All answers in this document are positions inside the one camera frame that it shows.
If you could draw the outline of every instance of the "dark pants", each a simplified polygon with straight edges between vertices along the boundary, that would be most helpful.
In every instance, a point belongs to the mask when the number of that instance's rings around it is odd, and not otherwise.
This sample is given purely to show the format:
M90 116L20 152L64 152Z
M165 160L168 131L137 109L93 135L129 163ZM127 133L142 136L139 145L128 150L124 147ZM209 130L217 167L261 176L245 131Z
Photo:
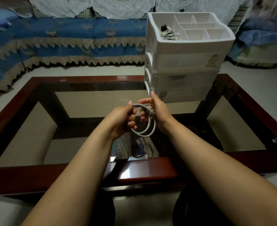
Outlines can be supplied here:
M114 225L115 209L112 197L99 190L90 225ZM180 193L173 210L173 225L232 225L215 206L198 182L192 178Z

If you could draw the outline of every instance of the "glass tabletop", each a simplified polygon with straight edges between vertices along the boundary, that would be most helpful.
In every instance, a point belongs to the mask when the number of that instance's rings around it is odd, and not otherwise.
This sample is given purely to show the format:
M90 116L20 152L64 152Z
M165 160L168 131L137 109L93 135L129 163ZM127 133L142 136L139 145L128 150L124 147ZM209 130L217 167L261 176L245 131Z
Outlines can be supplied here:
M115 107L148 97L143 81L40 83L17 116L21 125L4 146L0 167L69 163L90 133ZM222 96L207 117L196 113L200 102L168 103L173 116L224 152L266 149L262 141ZM138 129L143 130L136 114ZM167 156L174 148L156 129L149 138L126 133L112 147L109 161Z

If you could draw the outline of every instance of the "forearm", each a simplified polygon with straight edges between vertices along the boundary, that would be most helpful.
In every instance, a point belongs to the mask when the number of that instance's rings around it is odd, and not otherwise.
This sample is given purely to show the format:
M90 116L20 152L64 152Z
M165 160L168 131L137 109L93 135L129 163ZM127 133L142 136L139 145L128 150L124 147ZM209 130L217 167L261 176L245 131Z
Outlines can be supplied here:
M213 202L236 225L277 225L277 188L173 120L175 148Z
M113 138L102 122L37 203L25 225L88 225Z

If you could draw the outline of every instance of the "blue sofa cover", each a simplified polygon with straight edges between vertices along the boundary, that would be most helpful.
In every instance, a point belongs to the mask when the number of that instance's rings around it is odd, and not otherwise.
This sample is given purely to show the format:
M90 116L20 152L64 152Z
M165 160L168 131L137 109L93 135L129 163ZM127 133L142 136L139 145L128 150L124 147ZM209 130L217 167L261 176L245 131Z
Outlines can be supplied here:
M27 18L0 32L0 90L26 67L144 62L146 20Z

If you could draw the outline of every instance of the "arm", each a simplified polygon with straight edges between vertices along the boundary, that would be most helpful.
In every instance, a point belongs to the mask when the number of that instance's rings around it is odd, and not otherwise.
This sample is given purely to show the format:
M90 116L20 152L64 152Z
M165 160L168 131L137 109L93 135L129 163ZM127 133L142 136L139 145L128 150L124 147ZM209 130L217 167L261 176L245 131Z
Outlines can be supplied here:
M22 226L88 225L112 143L124 133L122 125L126 120L136 129L135 116L128 115L132 110L133 103L129 102L125 107L115 108L103 119Z
M166 133L197 181L235 225L277 225L277 188L176 121L152 92L140 100L155 106ZM145 120L141 111L141 120Z

